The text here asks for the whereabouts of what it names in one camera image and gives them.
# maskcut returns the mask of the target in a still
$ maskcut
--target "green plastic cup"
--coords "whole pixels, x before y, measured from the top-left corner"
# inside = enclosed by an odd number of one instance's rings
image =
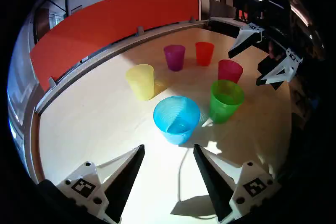
[[[218,80],[211,86],[210,118],[214,123],[226,122],[244,101],[244,92],[236,83]]]

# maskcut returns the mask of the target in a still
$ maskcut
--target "plastic cup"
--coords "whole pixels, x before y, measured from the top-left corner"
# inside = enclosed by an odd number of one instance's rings
[[[126,72],[126,80],[139,100],[149,100],[154,96],[154,68],[137,65]]]
[[[164,47],[165,59],[170,70],[182,70],[185,50],[186,48],[183,45],[168,45]]]
[[[214,123],[226,122],[244,101],[244,92],[236,83],[218,80],[211,86],[210,118]]]
[[[197,42],[195,45],[197,64],[200,66],[210,65],[215,46],[208,42]]]
[[[218,80],[226,79],[237,83],[243,74],[243,68],[237,62],[222,59],[218,62]]]
[[[172,96],[156,105],[153,118],[168,142],[179,145],[192,135],[200,120],[200,109],[187,97]]]

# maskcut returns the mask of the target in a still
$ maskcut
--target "orange plastic cup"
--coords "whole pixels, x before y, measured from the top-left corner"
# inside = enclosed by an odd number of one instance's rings
[[[200,66],[210,65],[215,45],[208,42],[197,42],[195,46],[197,64]]]

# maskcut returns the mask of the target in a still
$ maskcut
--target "red plastic cup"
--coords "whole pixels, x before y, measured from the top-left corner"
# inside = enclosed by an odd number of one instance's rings
[[[226,79],[237,84],[242,74],[243,68],[237,62],[228,59],[218,62],[218,80]]]
[[[186,48],[183,45],[168,45],[164,47],[165,59],[170,70],[182,70],[185,50]]]
[[[200,66],[210,65],[215,46],[208,42],[197,42],[195,45],[197,64]]]

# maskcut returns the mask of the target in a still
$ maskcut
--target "purple plastic cup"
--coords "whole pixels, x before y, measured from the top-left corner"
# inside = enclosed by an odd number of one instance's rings
[[[165,59],[170,70],[182,70],[185,50],[186,48],[183,45],[168,45],[164,47]]]

